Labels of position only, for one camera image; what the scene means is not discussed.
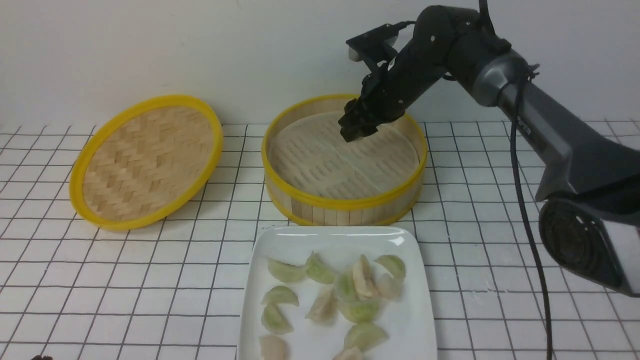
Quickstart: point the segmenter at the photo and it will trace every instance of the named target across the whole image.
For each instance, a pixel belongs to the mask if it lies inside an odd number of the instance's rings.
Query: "white dumpling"
[[[315,323],[330,323],[335,318],[336,306],[333,297],[333,285],[325,285],[320,289],[311,310],[305,316]]]
[[[275,335],[264,335],[259,339],[260,356],[263,360],[287,360],[287,343]]]
[[[358,347],[352,347],[341,351],[333,360],[362,360],[362,351]]]
[[[378,291],[383,299],[396,300],[402,294],[402,283],[384,273],[378,280]]]
[[[364,255],[360,255],[358,261],[353,265],[353,286],[356,292],[365,297],[377,297],[378,289],[373,282],[371,266]]]

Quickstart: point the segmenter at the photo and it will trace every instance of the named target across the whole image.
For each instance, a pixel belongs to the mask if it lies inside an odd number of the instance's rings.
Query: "white plate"
[[[267,271],[267,257],[304,265],[312,250],[334,270],[343,271],[360,254],[369,259],[375,277],[386,271],[373,262],[380,255],[399,256],[406,267],[402,297],[389,302],[375,323],[389,340],[368,351],[367,360],[436,360],[437,345],[433,310],[424,265],[416,239],[397,227],[279,227],[263,233],[255,242],[244,294],[237,360],[258,360],[258,337],[267,334],[260,323],[264,294],[282,284]],[[294,328],[282,338],[289,346],[289,360],[330,360],[342,350],[344,336],[353,326],[338,312],[330,327],[305,319],[322,287],[310,279],[288,285],[300,300],[300,307],[279,305]]]

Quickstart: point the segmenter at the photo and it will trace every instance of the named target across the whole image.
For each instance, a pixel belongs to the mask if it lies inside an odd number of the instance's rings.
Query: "black cable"
[[[529,67],[527,71],[522,74],[522,77],[518,81],[518,88],[516,93],[516,100],[514,103],[514,114],[511,119],[511,167],[513,168],[513,180],[516,186],[516,196],[518,197],[518,205],[520,206],[520,212],[522,214],[522,223],[524,225],[527,238],[529,239],[529,246],[531,246],[531,253],[533,254],[533,261],[536,263],[536,269],[538,270],[538,277],[540,278],[540,288],[542,290],[542,302],[545,308],[545,329],[547,332],[547,360],[551,360],[554,351],[553,335],[551,329],[551,306],[549,304],[549,292],[547,290],[547,281],[545,280],[545,273],[542,268],[542,262],[540,261],[540,254],[536,242],[533,238],[533,232],[531,231],[531,224],[529,223],[529,216],[527,215],[527,209],[524,205],[524,197],[522,196],[522,186],[520,184],[520,171],[518,169],[518,154],[516,152],[516,132],[518,123],[520,121],[520,111],[522,109],[522,98],[524,96],[524,88],[528,82],[531,81],[537,75],[534,70],[538,67],[534,65]]]

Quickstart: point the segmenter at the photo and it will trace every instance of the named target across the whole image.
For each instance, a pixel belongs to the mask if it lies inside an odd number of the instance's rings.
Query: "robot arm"
[[[349,57],[371,70],[339,120],[347,142],[401,117],[447,73],[481,106],[515,118],[518,81],[531,67],[479,12],[429,6],[397,53],[389,43],[410,24],[387,24],[347,41]],[[630,259],[640,258],[640,152],[599,135],[528,82],[517,127],[545,163],[536,200],[547,200],[540,232],[550,255],[583,277],[640,295],[640,263]]]

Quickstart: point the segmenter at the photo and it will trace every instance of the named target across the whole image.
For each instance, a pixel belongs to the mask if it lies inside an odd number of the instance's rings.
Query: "steamer basket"
[[[405,115],[367,138],[346,143],[337,120],[355,95],[315,97],[269,126],[262,162],[269,196],[299,225],[388,225],[418,199],[427,143]]]

